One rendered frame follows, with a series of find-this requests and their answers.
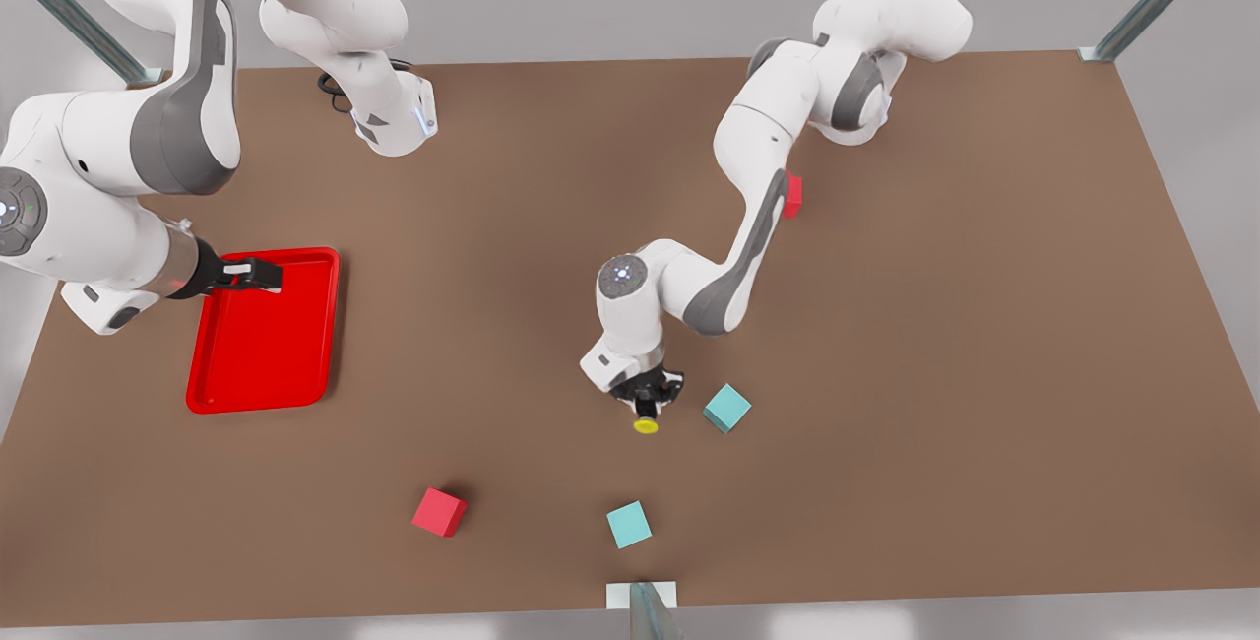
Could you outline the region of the red rectangular tray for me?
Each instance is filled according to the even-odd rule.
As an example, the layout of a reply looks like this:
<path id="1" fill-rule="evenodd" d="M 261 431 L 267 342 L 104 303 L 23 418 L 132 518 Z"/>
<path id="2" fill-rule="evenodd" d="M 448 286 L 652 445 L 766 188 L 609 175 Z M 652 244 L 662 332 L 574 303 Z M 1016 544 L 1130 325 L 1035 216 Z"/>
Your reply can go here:
<path id="1" fill-rule="evenodd" d="M 341 254 L 289 248 L 255 257 L 284 268 L 284 289 L 218 289 L 204 299 L 185 397 L 194 413 L 305 407 L 328 393 Z"/>

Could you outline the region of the teal cube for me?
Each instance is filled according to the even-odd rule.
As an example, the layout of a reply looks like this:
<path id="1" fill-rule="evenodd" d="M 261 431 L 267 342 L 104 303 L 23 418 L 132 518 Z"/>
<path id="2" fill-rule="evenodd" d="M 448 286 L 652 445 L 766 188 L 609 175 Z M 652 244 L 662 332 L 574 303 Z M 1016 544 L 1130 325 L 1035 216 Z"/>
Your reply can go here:
<path id="1" fill-rule="evenodd" d="M 622 506 L 616 506 L 615 510 L 609 511 L 604 518 L 606 518 L 617 549 L 625 549 L 627 546 L 648 540 L 653 535 L 643 501 L 636 500 Z"/>
<path id="2" fill-rule="evenodd" d="M 719 433 L 730 433 L 751 408 L 751 403 L 735 386 L 724 384 L 713 394 L 706 408 L 702 409 L 702 414 L 706 416 L 709 425 L 719 430 Z"/>

